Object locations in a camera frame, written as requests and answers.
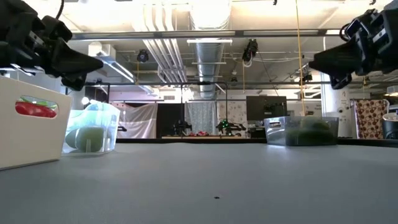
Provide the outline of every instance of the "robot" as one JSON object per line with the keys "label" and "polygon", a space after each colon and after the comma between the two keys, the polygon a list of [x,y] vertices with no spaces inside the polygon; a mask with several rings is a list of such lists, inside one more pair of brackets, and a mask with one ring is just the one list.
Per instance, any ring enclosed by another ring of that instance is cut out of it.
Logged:
{"label": "robot", "polygon": [[346,43],[317,53],[310,68],[328,74],[332,89],[352,81],[351,74],[365,76],[373,71],[390,73],[398,68],[398,0],[377,12],[367,10],[340,30]]}
{"label": "robot", "polygon": [[224,134],[224,129],[225,129],[225,134],[228,136],[234,136],[232,131],[245,131],[246,128],[243,126],[243,124],[234,124],[234,123],[229,123],[227,119],[224,119],[218,123],[216,126],[218,128],[218,131],[221,131],[221,133]]}
{"label": "robot", "polygon": [[87,73],[103,67],[102,61],[68,47],[72,32],[58,20],[63,2],[56,18],[39,19],[24,1],[0,0],[0,71],[44,72],[80,91]]}

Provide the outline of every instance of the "white curtain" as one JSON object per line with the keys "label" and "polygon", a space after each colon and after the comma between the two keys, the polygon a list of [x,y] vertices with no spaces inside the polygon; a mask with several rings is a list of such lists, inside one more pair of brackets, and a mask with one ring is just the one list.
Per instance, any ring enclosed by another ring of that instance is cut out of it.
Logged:
{"label": "white curtain", "polygon": [[127,131],[118,131],[118,138],[156,138],[157,104],[134,108],[123,103],[113,103],[120,109],[119,125]]}
{"label": "white curtain", "polygon": [[216,103],[186,103],[185,121],[192,125],[192,132],[206,131],[217,134]]}

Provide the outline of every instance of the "patterned fabric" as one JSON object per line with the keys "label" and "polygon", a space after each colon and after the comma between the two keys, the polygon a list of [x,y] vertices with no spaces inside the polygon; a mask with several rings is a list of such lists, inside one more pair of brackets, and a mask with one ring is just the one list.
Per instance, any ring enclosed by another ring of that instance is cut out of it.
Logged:
{"label": "patterned fabric", "polygon": [[[217,102],[217,118],[218,122],[226,118],[225,101]],[[245,128],[248,127],[248,119],[246,117],[246,102],[245,101],[229,101],[228,102],[228,121],[230,123],[243,124]],[[241,133],[246,136],[245,131],[234,131],[234,134]]]}
{"label": "patterned fabric", "polygon": [[192,132],[216,133],[216,103],[186,103],[185,120],[192,125]]}
{"label": "patterned fabric", "polygon": [[358,139],[383,139],[382,117],[387,113],[386,100],[355,100]]}

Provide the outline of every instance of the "workbench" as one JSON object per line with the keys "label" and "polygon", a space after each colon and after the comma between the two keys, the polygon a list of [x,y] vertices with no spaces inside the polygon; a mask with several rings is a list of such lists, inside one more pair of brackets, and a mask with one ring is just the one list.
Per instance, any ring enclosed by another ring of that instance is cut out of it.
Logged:
{"label": "workbench", "polygon": [[117,144],[0,171],[0,223],[398,223],[398,149]]}

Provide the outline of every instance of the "red pepper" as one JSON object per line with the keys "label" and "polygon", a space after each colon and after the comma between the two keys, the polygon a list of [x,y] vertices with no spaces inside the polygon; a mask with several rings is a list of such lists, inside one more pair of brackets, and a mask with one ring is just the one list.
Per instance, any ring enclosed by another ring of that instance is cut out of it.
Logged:
{"label": "red pepper", "polygon": [[57,113],[54,110],[42,105],[37,105],[28,102],[16,102],[15,110],[19,114],[38,116],[43,118],[54,118]]}

